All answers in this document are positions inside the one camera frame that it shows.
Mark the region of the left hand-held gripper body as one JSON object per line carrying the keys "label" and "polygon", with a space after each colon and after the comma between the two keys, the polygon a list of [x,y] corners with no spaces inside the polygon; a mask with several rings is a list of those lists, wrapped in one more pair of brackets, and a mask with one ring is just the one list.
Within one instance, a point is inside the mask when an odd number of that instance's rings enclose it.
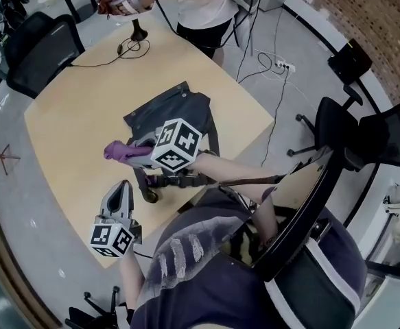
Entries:
{"label": "left hand-held gripper body", "polygon": [[109,258],[123,258],[134,244],[142,244],[142,226],[134,219],[97,215],[89,246]]}

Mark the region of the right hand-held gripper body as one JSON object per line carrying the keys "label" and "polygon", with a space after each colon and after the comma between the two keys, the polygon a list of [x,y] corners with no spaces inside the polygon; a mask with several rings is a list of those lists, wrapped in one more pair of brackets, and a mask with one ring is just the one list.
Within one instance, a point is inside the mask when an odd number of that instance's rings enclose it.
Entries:
{"label": "right hand-held gripper body", "polygon": [[201,140],[202,134],[184,119],[166,121],[150,160],[176,173],[195,161]]}

